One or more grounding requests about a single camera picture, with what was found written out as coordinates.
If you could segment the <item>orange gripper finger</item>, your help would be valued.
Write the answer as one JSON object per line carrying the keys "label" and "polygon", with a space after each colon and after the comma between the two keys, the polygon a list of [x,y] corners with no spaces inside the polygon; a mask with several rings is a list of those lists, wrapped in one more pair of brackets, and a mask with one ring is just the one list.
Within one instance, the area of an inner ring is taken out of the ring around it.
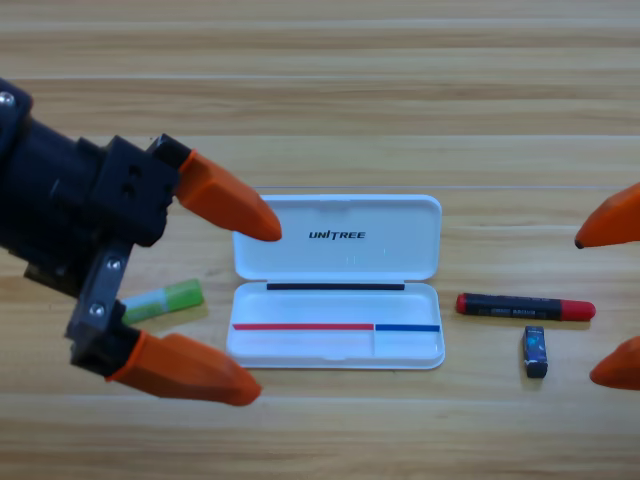
{"label": "orange gripper finger", "polygon": [[600,361],[589,375],[592,382],[608,388],[640,390],[640,337],[621,343]]}
{"label": "orange gripper finger", "polygon": [[219,228],[260,241],[282,237],[276,214],[253,188],[166,134],[145,149],[115,136],[93,152],[100,168],[91,185],[91,218],[125,242],[157,242],[173,200]]}
{"label": "orange gripper finger", "polygon": [[262,391],[230,356],[181,334],[159,338],[122,324],[103,331],[70,325],[66,337],[73,365],[160,398],[246,406]]}

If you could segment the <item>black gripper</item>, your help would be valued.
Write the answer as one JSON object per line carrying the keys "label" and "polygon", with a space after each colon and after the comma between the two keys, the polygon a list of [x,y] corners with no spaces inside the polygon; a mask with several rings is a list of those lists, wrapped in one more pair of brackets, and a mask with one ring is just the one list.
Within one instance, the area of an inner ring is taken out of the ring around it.
{"label": "black gripper", "polygon": [[92,268],[122,272],[134,244],[134,146],[73,141],[29,115],[1,118],[1,245],[26,277],[77,299],[91,325],[120,324],[117,290]]}

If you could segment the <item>orange gripper finger with dark tip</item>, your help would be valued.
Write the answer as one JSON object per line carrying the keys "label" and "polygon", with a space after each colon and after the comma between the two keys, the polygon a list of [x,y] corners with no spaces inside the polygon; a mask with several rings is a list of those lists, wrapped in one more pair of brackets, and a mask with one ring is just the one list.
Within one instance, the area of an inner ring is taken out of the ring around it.
{"label": "orange gripper finger with dark tip", "polygon": [[593,248],[638,242],[639,184],[607,198],[586,219],[575,236],[577,248]]}

